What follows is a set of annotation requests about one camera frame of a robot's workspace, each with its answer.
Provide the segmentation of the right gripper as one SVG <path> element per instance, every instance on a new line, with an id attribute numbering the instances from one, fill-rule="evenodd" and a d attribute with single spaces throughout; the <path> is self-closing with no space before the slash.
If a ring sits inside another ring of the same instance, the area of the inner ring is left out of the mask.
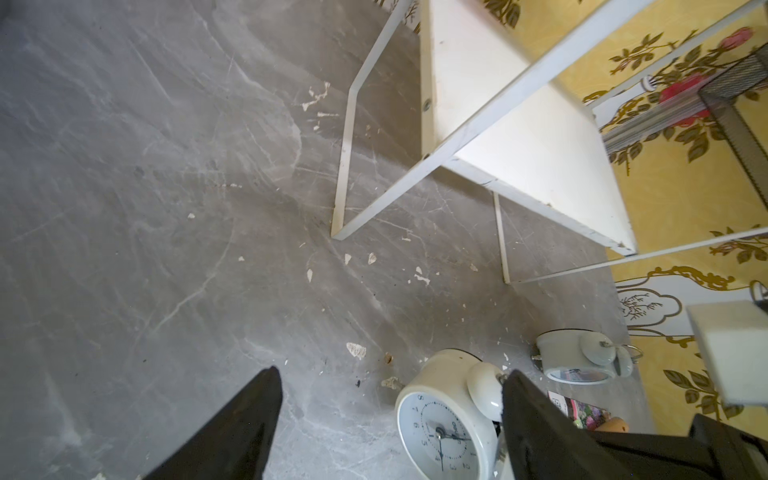
<path id="1" fill-rule="evenodd" d="M 694 416 L 686 436 L 593 431 L 632 479 L 765 479 L 767 441 Z"/>

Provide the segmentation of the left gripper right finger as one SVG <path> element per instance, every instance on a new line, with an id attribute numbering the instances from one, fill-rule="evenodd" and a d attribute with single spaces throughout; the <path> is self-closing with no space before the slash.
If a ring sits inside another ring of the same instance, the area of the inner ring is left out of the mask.
<path id="1" fill-rule="evenodd" d="M 502 424 L 517 479 L 604 479 L 604 452 L 521 371 L 502 387 Z"/>

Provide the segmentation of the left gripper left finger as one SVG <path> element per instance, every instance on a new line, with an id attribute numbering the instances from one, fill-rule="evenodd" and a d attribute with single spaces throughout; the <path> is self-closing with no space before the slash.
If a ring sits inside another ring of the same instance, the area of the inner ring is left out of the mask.
<path id="1" fill-rule="evenodd" d="M 279 370 L 261 370 L 148 479 L 261 479 L 283 401 Z"/>

